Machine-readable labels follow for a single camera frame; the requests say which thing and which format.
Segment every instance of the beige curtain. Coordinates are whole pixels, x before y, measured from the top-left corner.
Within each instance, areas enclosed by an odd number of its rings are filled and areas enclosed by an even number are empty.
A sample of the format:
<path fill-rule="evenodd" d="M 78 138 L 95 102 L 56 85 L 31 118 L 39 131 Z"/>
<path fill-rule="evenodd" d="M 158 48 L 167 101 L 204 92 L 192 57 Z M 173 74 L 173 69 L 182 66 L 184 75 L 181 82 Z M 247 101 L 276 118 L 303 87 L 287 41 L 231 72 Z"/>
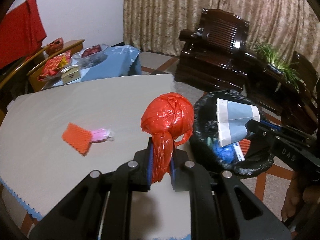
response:
<path fill-rule="evenodd" d="M 202 8 L 248 20 L 248 42 L 267 41 L 288 60 L 296 50 L 320 72 L 320 23 L 306 0 L 124 0 L 124 42 L 179 55 L 180 31 L 196 28 Z"/>

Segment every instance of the trash can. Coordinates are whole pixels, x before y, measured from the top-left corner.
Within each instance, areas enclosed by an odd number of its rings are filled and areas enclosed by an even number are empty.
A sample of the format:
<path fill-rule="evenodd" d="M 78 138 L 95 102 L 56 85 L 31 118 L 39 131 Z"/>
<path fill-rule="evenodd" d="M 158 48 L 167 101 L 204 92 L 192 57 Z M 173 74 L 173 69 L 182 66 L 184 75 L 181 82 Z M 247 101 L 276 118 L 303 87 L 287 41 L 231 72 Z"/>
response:
<path fill-rule="evenodd" d="M 274 155 L 269 152 L 270 146 L 267 141 L 257 135 L 247 138 L 251 141 L 251 144 L 244 161 L 229 164 L 215 155 L 212 149 L 207 146 L 208 137 L 218 137 L 217 98 L 254 105 L 251 100 L 235 90 L 211 92 L 200 98 L 194 105 L 195 120 L 193 135 L 190 138 L 190 145 L 196 162 L 208 171 L 219 173 L 223 170 L 230 170 L 239 179 L 256 177 L 268 170 L 273 164 Z M 261 112 L 260 119 L 265 120 Z"/>

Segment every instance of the blue scalloped edge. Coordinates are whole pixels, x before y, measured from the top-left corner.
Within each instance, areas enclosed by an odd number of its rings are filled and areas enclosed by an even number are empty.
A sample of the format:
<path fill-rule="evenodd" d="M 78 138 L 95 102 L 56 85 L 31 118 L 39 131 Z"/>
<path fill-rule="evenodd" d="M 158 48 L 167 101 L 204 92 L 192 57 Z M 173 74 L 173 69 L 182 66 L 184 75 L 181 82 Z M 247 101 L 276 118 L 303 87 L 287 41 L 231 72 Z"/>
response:
<path fill-rule="evenodd" d="M 187 235 L 185 238 L 177 239 L 177 238 L 170 238 L 168 240 L 191 240 L 191 235 Z"/>
<path fill-rule="evenodd" d="M 0 183 L 3 184 L 3 186 L 11 193 L 12 196 L 15 197 L 15 199 L 19 202 L 21 206 L 35 219 L 40 221 L 43 216 L 40 214 L 40 212 L 36 212 L 34 208 L 31 208 L 29 204 L 26 204 L 25 201 L 22 200 L 22 198 L 19 198 L 18 195 L 1 179 L 0 177 Z"/>

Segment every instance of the blue table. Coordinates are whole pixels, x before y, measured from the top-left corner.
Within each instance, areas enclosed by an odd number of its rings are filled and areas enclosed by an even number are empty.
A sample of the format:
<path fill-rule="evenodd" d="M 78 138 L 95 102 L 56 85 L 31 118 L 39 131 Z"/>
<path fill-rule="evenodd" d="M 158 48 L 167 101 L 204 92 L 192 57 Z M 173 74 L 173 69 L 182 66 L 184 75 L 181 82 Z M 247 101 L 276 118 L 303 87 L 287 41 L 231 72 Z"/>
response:
<path fill-rule="evenodd" d="M 68 84 L 102 78 L 142 74 L 139 61 L 140 50 L 137 48 L 130 45 L 109 47 L 105 50 L 105 54 L 108 55 L 106 60 L 91 68 L 80 70 L 81 78 Z M 62 85 L 63 83 L 61 80 L 49 81 L 42 90 Z"/>

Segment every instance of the blue gripper pad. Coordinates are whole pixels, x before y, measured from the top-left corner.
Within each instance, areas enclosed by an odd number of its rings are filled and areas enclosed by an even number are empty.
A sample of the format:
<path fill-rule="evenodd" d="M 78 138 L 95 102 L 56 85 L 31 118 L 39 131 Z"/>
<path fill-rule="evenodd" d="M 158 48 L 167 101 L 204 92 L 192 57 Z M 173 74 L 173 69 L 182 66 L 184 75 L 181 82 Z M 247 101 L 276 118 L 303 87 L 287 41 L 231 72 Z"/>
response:
<path fill-rule="evenodd" d="M 148 168 L 147 168 L 147 182 L 151 186 L 152 184 L 152 169 L 153 169 L 153 143 L 150 147 L 150 153 L 149 153 L 149 162 L 148 162 Z"/>
<path fill-rule="evenodd" d="M 171 185 L 173 188 L 175 188 L 176 169 L 174 166 L 173 158 L 171 158 L 171 161 L 170 161 L 170 176 L 171 176 Z"/>
<path fill-rule="evenodd" d="M 275 130 L 276 130 L 276 131 L 278 131 L 278 132 L 280 132 L 280 131 L 281 131 L 281 127 L 280 127 L 280 126 L 278 126 L 278 125 L 275 125 L 275 124 L 269 123 L 269 122 L 264 121 L 264 120 L 260 120 L 260 122 L 261 122 L 262 124 L 265 124 L 265 125 L 269 126 L 270 128 L 275 129 Z"/>

